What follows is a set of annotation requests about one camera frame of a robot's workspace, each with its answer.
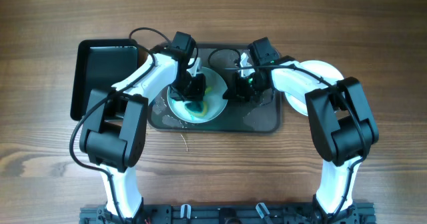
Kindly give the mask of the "white plate front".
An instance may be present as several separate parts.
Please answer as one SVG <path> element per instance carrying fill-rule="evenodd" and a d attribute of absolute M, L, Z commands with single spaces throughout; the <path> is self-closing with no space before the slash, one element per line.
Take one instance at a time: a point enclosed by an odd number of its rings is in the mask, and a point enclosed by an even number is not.
<path fill-rule="evenodd" d="M 298 67 L 305 69 L 318 77 L 323 77 L 324 80 L 331 85 L 336 84 L 337 81 L 344 78 L 344 76 L 334 66 L 324 61 L 303 61 L 298 65 Z M 285 92 L 285 97 L 292 108 L 294 108 L 298 113 L 307 116 L 308 111 L 305 94 L 313 91 L 314 89 L 325 89 L 327 86 L 301 71 L 287 70 L 287 72 L 291 73 L 291 91 Z"/>

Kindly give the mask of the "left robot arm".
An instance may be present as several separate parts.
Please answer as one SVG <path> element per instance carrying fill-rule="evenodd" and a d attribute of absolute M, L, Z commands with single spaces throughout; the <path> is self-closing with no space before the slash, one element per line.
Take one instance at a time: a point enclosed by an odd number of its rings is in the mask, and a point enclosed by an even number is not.
<path fill-rule="evenodd" d="M 147 52 L 145 63 L 109 91 L 91 91 L 87 111 L 70 138 L 77 136 L 90 163 L 81 167 L 101 173 L 107 203 L 82 208 L 80 223 L 149 223 L 138 186 L 135 165 L 145 145 L 149 104 L 170 87 L 176 101 L 202 101 L 205 77 L 188 70 L 197 67 L 198 48 L 191 35 L 177 32 L 166 45 Z"/>

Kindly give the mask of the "green yellow sponge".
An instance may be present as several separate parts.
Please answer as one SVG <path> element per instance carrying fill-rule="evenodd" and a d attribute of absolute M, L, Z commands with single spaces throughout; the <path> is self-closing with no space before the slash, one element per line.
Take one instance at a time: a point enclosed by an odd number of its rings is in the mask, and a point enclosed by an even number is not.
<path fill-rule="evenodd" d="M 207 96 L 211 93 L 212 87 L 208 86 L 205 89 L 203 99 L 201 101 L 188 101 L 184 104 L 185 110 L 193 117 L 202 118 L 207 115 L 208 103 Z"/>

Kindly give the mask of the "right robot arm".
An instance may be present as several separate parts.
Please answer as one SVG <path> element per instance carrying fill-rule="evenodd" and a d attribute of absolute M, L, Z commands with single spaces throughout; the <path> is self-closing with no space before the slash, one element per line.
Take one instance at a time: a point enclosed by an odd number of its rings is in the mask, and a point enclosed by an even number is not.
<path fill-rule="evenodd" d="M 357 171 L 379 139 L 362 85 L 324 61 L 280 57 L 266 37 L 248 46 L 251 63 L 240 58 L 225 99 L 251 99 L 266 89 L 285 94 L 308 117 L 314 147 L 323 159 L 320 186 L 313 196 L 311 223 L 336 223 L 352 217 Z"/>

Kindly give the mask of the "pale blue plate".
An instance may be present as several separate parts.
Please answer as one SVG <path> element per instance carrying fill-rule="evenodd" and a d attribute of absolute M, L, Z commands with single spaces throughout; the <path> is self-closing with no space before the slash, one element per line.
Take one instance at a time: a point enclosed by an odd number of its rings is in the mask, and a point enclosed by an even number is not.
<path fill-rule="evenodd" d="M 201 68 L 201 73 L 205 75 L 206 92 L 203 101 L 207 105 L 205 115 L 194 115 L 185 108 L 184 101 L 175 101 L 167 94 L 167 104 L 172 113 L 179 119 L 188 123 L 206 123 L 218 117 L 226 108 L 228 101 L 223 98 L 223 94 L 228 89 L 224 79 L 214 70 L 207 67 Z"/>

